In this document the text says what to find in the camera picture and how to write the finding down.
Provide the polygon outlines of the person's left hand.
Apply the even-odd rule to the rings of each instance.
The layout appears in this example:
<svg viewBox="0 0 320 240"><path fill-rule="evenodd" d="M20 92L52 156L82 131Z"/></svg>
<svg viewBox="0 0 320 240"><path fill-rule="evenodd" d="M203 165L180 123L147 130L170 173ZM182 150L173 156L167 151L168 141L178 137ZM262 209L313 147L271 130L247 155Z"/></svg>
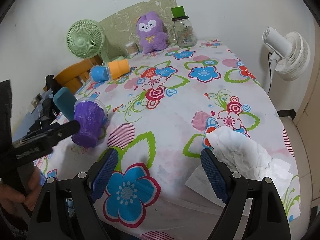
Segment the person's left hand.
<svg viewBox="0 0 320 240"><path fill-rule="evenodd" d="M31 175L31 178L28 183L31 192L26 197L22 193L13 189L12 187L4 184L1 180L1 206L5 209L5 211L16 217L21 217L21 214L17 210L15 203L22 203L30 211L33 211L38 196L42 190L42 186L40 185L40 179L40 170L35 166L33 174Z"/></svg>

